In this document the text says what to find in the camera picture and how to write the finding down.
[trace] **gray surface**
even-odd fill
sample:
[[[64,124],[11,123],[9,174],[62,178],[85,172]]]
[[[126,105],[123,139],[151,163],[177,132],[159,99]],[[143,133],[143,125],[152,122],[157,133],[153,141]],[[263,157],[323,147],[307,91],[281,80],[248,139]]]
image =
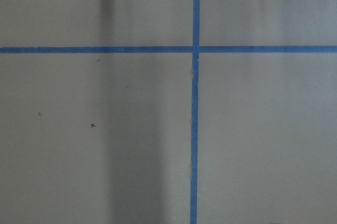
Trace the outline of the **gray surface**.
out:
[[[2,54],[0,222],[188,223],[190,69],[189,54]]]
[[[199,224],[335,224],[337,54],[202,54]]]
[[[192,44],[193,0],[0,0],[0,47]]]
[[[336,0],[201,0],[201,45],[336,45]]]

